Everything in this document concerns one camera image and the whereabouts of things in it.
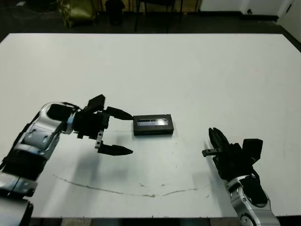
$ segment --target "wall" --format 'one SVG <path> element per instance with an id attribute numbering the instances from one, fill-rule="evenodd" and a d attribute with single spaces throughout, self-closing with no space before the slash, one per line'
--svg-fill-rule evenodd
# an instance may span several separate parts
<path id="1" fill-rule="evenodd" d="M 290 10 L 279 18 L 278 24 L 286 29 L 296 40 L 301 42 L 301 0 L 294 0 Z"/>
<path id="2" fill-rule="evenodd" d="M 253 15 L 279 16 L 292 0 L 202 0 L 201 11 L 241 11 Z"/>
<path id="3" fill-rule="evenodd" d="M 248 9 L 252 10 L 253 15 L 276 16 L 284 0 L 250 0 L 242 13 L 246 14 Z"/>
<path id="4" fill-rule="evenodd" d="M 202 0 L 201 11 L 239 11 L 242 0 Z"/>

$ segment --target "black rectangular object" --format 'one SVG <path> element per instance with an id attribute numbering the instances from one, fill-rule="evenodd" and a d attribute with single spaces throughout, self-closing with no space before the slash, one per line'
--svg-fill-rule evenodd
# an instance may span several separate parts
<path id="1" fill-rule="evenodd" d="M 133 116 L 134 136 L 172 134 L 174 125 L 170 114 Z"/>

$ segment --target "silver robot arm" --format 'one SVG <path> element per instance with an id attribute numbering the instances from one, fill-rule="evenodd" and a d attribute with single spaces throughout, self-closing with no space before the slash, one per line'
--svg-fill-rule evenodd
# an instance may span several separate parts
<path id="1" fill-rule="evenodd" d="M 264 192 L 266 199 L 262 203 L 254 201 L 245 194 L 241 180 L 249 176 L 241 176 L 231 180 L 227 185 L 230 193 L 231 204 L 235 209 L 242 226 L 280 226 L 278 219 L 271 210 L 268 195 Z"/>
<path id="2" fill-rule="evenodd" d="M 13 143 L 0 165 L 0 224 L 26 226 L 29 224 L 33 205 L 25 196 L 33 196 L 37 179 L 51 157 L 60 134 L 77 132 L 78 138 L 88 136 L 95 141 L 98 153 L 125 155 L 131 150 L 117 145 L 103 144 L 104 129 L 108 128 L 110 115 L 122 120 L 132 116 L 122 110 L 103 109 L 105 97 L 91 99 L 81 110 L 69 103 L 48 103 L 28 123 Z"/>
<path id="3" fill-rule="evenodd" d="M 280 226 L 274 216 L 268 195 L 252 165 L 260 159 L 262 140 L 245 139 L 243 147 L 230 144 L 217 128 L 209 129 L 214 149 L 202 151 L 204 157 L 214 155 L 213 162 L 221 179 L 226 181 L 231 204 L 242 226 Z"/>

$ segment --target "white tabletop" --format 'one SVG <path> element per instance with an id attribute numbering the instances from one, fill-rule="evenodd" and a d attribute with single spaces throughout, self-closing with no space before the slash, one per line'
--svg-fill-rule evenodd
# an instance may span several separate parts
<path id="1" fill-rule="evenodd" d="M 234 217 L 208 128 L 263 140 L 254 165 L 275 215 L 301 214 L 301 54 L 280 34 L 10 34 L 0 44 L 0 158 L 47 102 L 99 94 L 132 115 L 171 114 L 172 137 L 110 119 L 94 141 L 61 140 L 31 198 L 33 217 Z"/>

